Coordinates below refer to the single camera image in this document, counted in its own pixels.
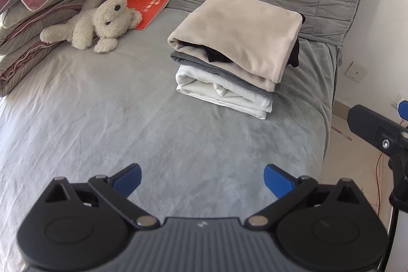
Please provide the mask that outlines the folded dark grey garment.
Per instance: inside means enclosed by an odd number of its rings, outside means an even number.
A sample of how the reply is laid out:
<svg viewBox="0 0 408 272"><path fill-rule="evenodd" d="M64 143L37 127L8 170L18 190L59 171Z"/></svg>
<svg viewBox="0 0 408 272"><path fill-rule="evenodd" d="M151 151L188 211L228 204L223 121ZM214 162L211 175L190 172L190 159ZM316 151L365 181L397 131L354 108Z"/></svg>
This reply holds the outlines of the folded dark grey garment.
<svg viewBox="0 0 408 272"><path fill-rule="evenodd" d="M205 72L218 74L222 78L252 90L264 97L272 97L272 100L276 98L276 84L274 82L251 74L235 63L221 63L217 61L209 63L205 60L203 53L190 55L188 53L173 51L170 57L179 65L192 66L204 70Z"/></svg>

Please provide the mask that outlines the beige black raglan sweatshirt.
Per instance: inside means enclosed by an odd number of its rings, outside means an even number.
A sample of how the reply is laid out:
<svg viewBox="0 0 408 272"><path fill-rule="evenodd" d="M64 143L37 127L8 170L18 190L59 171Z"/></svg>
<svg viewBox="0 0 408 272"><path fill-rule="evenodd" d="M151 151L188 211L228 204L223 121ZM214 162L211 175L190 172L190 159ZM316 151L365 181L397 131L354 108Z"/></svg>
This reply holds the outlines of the beige black raglan sweatshirt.
<svg viewBox="0 0 408 272"><path fill-rule="evenodd" d="M282 81L302 24L300 13L263 1L206 0L167 42L271 93Z"/></svg>

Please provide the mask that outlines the red booklet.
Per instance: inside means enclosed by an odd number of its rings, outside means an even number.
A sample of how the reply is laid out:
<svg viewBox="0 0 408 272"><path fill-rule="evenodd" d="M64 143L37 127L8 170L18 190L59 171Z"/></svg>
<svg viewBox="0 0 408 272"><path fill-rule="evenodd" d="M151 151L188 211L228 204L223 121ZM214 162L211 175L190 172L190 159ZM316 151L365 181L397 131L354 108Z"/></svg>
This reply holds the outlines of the red booklet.
<svg viewBox="0 0 408 272"><path fill-rule="evenodd" d="M144 30L165 9L170 0L127 0L128 8L137 10L142 15L142 21L135 27Z"/></svg>

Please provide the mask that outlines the white plush dog toy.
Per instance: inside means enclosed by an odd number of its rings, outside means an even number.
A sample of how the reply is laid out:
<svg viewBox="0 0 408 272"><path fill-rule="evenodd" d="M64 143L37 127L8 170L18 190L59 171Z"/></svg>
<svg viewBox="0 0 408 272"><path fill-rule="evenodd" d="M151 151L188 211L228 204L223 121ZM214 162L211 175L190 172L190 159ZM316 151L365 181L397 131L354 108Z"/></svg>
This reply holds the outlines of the white plush dog toy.
<svg viewBox="0 0 408 272"><path fill-rule="evenodd" d="M73 48L86 50L97 44L93 51L109 53L118 46L118 39L136 28L142 14L127 5L127 0L86 0L81 11L66 23L42 30L40 40L47 44L68 41Z"/></svg>

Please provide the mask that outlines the grey bed sheet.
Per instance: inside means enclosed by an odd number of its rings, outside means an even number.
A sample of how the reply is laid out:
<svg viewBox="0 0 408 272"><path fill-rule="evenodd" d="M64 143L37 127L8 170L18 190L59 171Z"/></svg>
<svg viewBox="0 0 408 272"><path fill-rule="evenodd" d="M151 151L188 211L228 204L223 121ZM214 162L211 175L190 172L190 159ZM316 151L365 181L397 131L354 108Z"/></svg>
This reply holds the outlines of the grey bed sheet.
<svg viewBox="0 0 408 272"><path fill-rule="evenodd" d="M24 268L16 234L51 179L85 182L140 164L131 201L158 218L248 217L275 200L265 165L318 177L340 54L300 41L264 120L180 94L169 7L105 55L56 47L1 99L1 270Z"/></svg>

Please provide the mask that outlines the white wall socket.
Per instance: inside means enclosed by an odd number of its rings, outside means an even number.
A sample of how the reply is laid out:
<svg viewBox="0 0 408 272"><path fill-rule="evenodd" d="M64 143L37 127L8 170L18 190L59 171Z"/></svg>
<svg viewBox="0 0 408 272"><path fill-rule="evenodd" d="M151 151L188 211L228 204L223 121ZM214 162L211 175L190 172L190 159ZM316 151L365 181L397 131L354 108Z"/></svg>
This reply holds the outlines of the white wall socket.
<svg viewBox="0 0 408 272"><path fill-rule="evenodd" d="M368 73L367 69L353 61L345 72L345 76L356 83L360 83Z"/></svg>

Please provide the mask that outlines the folded grey pink quilt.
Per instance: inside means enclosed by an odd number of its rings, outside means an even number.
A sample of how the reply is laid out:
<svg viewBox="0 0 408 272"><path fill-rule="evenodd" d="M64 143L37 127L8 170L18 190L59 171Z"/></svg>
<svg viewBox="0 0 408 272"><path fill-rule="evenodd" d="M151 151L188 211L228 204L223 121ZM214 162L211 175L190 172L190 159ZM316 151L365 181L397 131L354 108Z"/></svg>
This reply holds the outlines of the folded grey pink quilt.
<svg viewBox="0 0 408 272"><path fill-rule="evenodd" d="M1 17L2 97L8 95L61 42L72 39L72 27L64 24L79 14L83 6L93 5L95 1L57 0L36 12L15 5ZM56 39L48 39L43 30L54 25L63 26L54 34Z"/></svg>

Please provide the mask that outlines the folded white garment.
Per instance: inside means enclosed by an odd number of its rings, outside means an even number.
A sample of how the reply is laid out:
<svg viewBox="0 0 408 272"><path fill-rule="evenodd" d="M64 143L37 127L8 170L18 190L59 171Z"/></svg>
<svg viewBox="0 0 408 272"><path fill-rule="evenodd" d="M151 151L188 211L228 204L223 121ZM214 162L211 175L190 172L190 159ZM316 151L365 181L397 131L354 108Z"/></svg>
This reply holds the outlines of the folded white garment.
<svg viewBox="0 0 408 272"><path fill-rule="evenodd" d="M249 114L264 120L272 112L272 97L222 78L218 74L180 65L176 73L176 90L184 95Z"/></svg>

